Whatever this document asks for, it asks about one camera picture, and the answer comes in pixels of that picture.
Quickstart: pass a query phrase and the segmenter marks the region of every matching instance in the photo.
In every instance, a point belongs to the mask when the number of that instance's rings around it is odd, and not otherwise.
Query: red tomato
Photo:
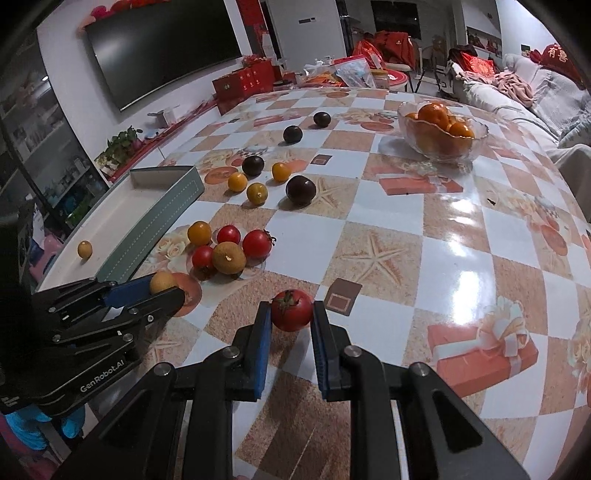
[[[193,253],[191,261],[195,268],[213,269],[213,248],[209,245],[198,247]]]
[[[271,301],[271,321],[284,332],[297,332],[312,320],[312,300],[305,291],[285,290]]]
[[[248,232],[242,241],[244,254],[249,258],[265,258],[271,253],[276,238],[266,230]]]
[[[233,242],[235,244],[240,243],[240,231],[233,225],[226,225],[220,228],[220,231],[217,233],[217,242],[218,244],[224,242]]]

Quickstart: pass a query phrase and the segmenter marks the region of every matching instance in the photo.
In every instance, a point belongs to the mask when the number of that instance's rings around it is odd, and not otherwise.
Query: sofa
[[[516,73],[532,87],[534,102],[531,108],[525,108],[491,85],[462,79],[462,68],[457,63],[450,63],[448,75],[454,95],[467,105],[495,113],[530,132],[560,170],[589,221],[591,147],[579,143],[565,148],[564,139],[561,141],[563,132],[572,128],[579,118],[591,113],[589,92],[564,75],[541,67],[526,57],[506,54],[503,65],[505,70]]]

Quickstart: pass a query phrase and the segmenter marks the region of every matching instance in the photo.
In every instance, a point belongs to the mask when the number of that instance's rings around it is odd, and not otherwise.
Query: screw
[[[222,355],[226,358],[236,358],[240,355],[240,349],[237,346],[227,346],[224,350],[222,350]]]
[[[429,374],[429,367],[422,362],[413,363],[410,370],[419,377],[426,377]]]
[[[347,345],[345,347],[345,355],[352,356],[353,358],[358,358],[363,353],[363,350],[359,348],[357,345]]]
[[[165,377],[171,372],[172,368],[170,364],[162,362],[154,367],[154,373],[159,377]]]

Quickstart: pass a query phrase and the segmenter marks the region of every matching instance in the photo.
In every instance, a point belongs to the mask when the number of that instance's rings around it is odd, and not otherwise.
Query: glass bowl
[[[474,132],[474,138],[466,138],[454,137],[424,120],[406,117],[409,113],[418,113],[428,103],[431,102],[407,102],[398,107],[398,125],[408,144],[427,158],[443,163],[464,163],[480,155],[488,137],[488,127],[473,118],[450,113],[465,121]]]

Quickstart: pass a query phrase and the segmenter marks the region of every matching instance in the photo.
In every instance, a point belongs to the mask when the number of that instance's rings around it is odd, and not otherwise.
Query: television
[[[86,27],[115,105],[124,110],[198,70],[241,56],[223,0],[171,0]]]

